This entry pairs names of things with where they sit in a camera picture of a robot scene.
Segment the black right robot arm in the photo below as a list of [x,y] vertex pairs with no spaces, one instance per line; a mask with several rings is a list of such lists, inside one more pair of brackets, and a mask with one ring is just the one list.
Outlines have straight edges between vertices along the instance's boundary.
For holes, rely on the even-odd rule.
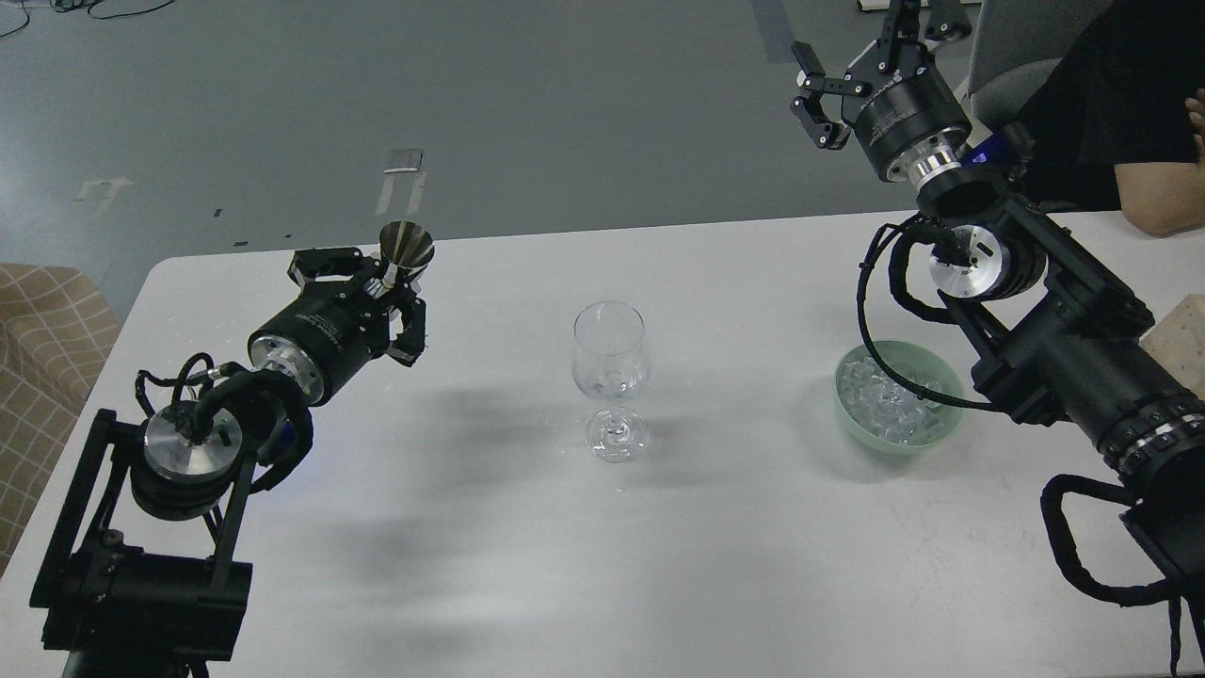
[[[1169,605],[1170,664],[1181,621],[1203,636],[1203,400],[1166,372],[1139,340],[1153,314],[1066,228],[1019,194],[1034,142],[1012,120],[972,143],[972,119],[939,73],[937,46],[968,39],[960,2],[934,1],[925,24],[917,1],[892,1],[881,34],[844,73],[825,73],[797,41],[799,94],[790,108],[825,151],[856,135],[883,182],[909,181],[918,211],[886,224],[860,263],[856,291],[862,344],[883,372],[933,402],[1003,412],[1050,428],[1072,421],[1118,484],[1058,474],[1040,497],[1063,578],[1119,606]],[[924,322],[959,326],[978,355],[977,402],[909,381],[878,353],[865,301],[878,257],[890,250],[890,295]],[[1097,582],[1078,558],[1066,494],[1124,507],[1119,521],[1162,579]]]

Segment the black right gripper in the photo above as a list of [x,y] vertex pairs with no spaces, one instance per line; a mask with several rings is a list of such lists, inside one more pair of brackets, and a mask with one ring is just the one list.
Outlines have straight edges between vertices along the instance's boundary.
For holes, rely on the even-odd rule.
[[972,20],[959,1],[888,2],[878,36],[868,51],[866,73],[876,79],[894,77],[869,96],[852,124],[833,120],[822,99],[865,98],[870,83],[852,73],[827,77],[813,47],[795,41],[790,52],[800,67],[799,94],[790,112],[817,149],[842,151],[853,126],[878,181],[925,184],[960,166],[956,151],[972,129],[937,70],[937,51],[971,34]]

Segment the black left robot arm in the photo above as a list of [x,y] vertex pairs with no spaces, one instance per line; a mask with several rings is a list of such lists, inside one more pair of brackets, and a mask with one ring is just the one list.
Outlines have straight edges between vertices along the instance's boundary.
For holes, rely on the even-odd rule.
[[235,549],[247,501],[313,450],[313,409],[389,356],[427,347],[417,283],[429,236],[296,250],[298,296],[249,336],[249,364],[190,356],[135,377],[139,424],[98,411],[30,596],[66,677],[206,677],[233,659],[252,565]]

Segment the person's hand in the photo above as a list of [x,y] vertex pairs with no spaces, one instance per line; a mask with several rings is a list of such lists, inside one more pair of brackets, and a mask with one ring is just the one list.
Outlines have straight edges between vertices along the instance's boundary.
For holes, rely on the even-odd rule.
[[1197,89],[1191,96],[1183,100],[1189,124],[1192,125],[1192,138],[1197,146],[1197,155],[1204,157],[1204,99],[1205,90]]

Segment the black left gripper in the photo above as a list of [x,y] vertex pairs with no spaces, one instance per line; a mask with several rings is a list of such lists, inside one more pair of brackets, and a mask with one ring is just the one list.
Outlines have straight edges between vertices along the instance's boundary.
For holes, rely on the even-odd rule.
[[377,278],[380,260],[358,248],[294,250],[288,278],[301,291],[247,340],[252,369],[287,375],[310,407],[328,403],[380,356],[415,366],[427,350],[427,302],[413,289],[375,297],[353,282],[317,282],[330,276]]

